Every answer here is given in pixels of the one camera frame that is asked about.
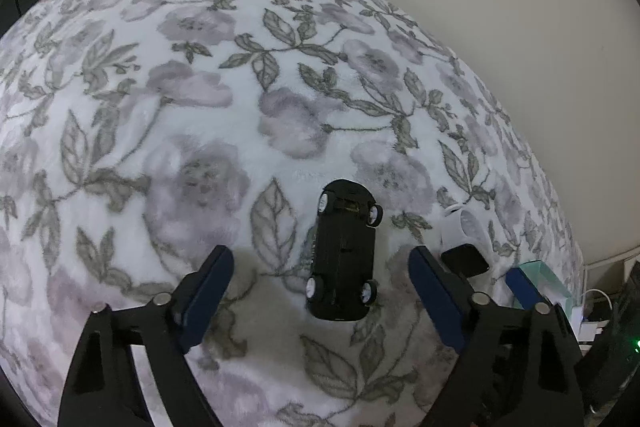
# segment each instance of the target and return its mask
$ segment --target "plush fabric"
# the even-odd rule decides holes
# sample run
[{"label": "plush fabric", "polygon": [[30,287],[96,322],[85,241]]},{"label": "plush fabric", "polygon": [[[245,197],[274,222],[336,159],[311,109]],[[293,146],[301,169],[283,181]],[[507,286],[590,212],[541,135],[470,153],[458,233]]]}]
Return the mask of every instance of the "plush fabric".
[{"label": "plush fabric", "polygon": [[[170,291],[218,243],[236,274],[188,359],[228,427],[418,423],[455,356],[406,257],[437,251],[455,202],[492,239],[477,289],[507,303],[505,271],[542,259],[579,292],[580,249],[526,140],[386,0],[41,0],[0,70],[0,363],[44,426],[91,306]],[[385,210],[380,299],[355,324],[316,320],[302,295],[338,178]]]}]

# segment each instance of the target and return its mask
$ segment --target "toy car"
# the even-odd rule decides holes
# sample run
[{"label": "toy car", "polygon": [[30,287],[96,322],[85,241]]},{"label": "toy car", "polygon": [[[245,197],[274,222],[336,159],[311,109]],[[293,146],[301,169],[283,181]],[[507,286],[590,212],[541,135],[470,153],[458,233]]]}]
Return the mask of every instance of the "toy car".
[{"label": "toy car", "polygon": [[357,321],[376,300],[373,280],[376,230],[382,207],[362,185],[336,180],[318,200],[316,239],[306,302],[314,317]]}]

